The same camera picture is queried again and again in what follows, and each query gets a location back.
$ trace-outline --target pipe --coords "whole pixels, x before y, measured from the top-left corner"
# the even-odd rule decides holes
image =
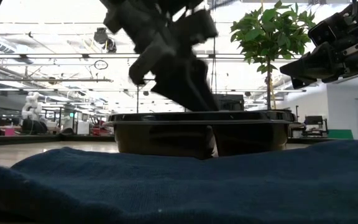
[[[349,81],[349,80],[353,80],[353,79],[355,79],[355,78],[358,78],[358,75],[354,75],[354,76],[352,76],[352,77],[347,77],[347,78],[342,78],[342,79],[340,79],[340,80],[337,80],[337,81],[332,82],[332,84],[344,83],[344,82],[347,82],[347,81]]]
[[[65,64],[65,63],[33,63],[33,64],[30,64],[30,65],[24,65],[22,63],[6,63],[4,65],[8,66],[8,67],[13,67],[13,66],[16,66],[16,67],[23,67],[23,66],[26,66],[26,67],[38,67],[38,66],[92,66],[92,65],[94,65],[94,63],[67,63],[67,64]]]
[[[139,113],[139,85],[137,86],[136,91],[136,113]]]
[[[102,79],[61,79],[61,80],[51,80],[51,79],[8,79],[8,78],[0,78],[0,82],[2,81],[11,81],[11,82],[113,82],[112,80]]]
[[[59,130],[62,126],[62,108],[59,108]]]
[[[298,105],[296,105],[295,106],[295,110],[296,110],[296,122],[298,122],[298,118],[299,118],[299,116],[298,116]]]
[[[2,67],[2,66],[0,66],[0,70],[1,70],[1,71],[4,71],[4,72],[7,72],[7,73],[9,73],[9,74],[11,74],[11,75],[16,75],[16,76],[18,76],[18,77],[27,78],[25,75],[22,75],[22,74],[20,74],[20,73],[14,72],[14,71],[9,70],[9,69],[6,69],[6,68],[4,68],[4,67]]]
[[[139,58],[139,54],[135,53],[115,53],[115,54],[97,54],[97,53],[91,53],[91,54],[0,54],[0,58],[3,59],[15,59],[15,58],[32,58],[32,59],[79,59],[79,58],[119,58],[119,59],[125,59],[125,58]],[[200,59],[237,59],[244,61],[244,56],[242,54],[196,54],[197,58]],[[296,55],[295,58],[291,60],[285,60],[284,58],[277,58],[275,62],[284,61],[284,62],[292,62],[297,59],[299,59],[301,55]]]

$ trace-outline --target round sign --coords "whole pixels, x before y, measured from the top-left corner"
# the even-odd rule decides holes
[[[97,60],[93,66],[98,70],[104,70],[109,67],[109,64],[104,60]]]

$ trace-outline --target wall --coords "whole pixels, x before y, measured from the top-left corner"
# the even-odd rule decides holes
[[[327,85],[329,129],[351,129],[358,139],[358,85]]]
[[[298,105],[298,121],[303,122],[305,116],[323,116],[327,118],[328,113],[328,98],[327,89],[324,83],[319,83],[318,86],[306,87],[304,93],[289,93],[284,101],[277,102],[277,109],[290,108],[295,114],[296,105]]]
[[[25,95],[0,95],[0,108],[19,110],[21,111],[25,104]]]

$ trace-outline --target white robot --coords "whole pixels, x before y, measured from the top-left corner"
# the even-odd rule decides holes
[[[42,111],[42,104],[38,102],[39,96],[40,94],[37,92],[29,92],[25,97],[25,105],[22,109],[23,119],[39,120],[39,114]]]
[[[43,134],[56,130],[56,122],[48,121],[42,112],[42,104],[38,102],[40,96],[37,92],[29,92],[25,97],[25,105],[22,109],[22,130],[30,134]]]

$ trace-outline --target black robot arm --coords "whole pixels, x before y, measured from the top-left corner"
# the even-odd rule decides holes
[[[218,110],[206,84],[208,67],[197,59],[192,46],[216,37],[218,32],[209,11],[194,12],[203,0],[101,0],[108,9],[104,25],[113,34],[123,29],[135,44],[139,58],[129,69],[136,85],[152,72],[152,91],[192,111]],[[192,13],[172,21],[186,8]]]
[[[308,35],[316,48],[280,68],[291,76],[294,88],[358,75],[358,1],[321,21]]]

